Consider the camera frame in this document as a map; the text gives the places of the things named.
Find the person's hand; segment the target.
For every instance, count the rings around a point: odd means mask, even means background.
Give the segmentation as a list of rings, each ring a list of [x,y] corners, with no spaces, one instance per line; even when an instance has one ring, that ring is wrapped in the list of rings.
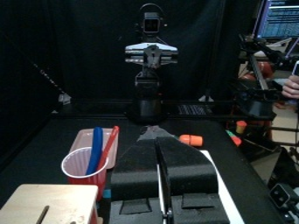
[[[291,75],[284,82],[281,94],[284,97],[299,100],[299,76]]]

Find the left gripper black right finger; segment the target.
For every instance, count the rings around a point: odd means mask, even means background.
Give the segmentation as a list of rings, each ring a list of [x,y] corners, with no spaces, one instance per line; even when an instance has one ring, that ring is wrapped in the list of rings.
[[[153,139],[170,224],[229,224],[211,161],[158,127]]]

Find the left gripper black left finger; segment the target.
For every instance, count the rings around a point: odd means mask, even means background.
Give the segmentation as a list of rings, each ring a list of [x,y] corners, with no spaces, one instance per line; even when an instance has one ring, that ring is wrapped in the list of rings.
[[[158,199],[154,139],[157,126],[142,128],[141,135],[116,161],[110,176],[108,224],[162,224]]]

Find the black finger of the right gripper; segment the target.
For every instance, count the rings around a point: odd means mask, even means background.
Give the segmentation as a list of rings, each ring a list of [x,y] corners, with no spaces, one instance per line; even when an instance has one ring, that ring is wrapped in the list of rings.
[[[153,64],[152,68],[157,68],[160,66],[160,55],[161,55],[161,49],[154,46],[153,47]]]
[[[152,50],[149,46],[144,49],[144,66],[152,68]]]

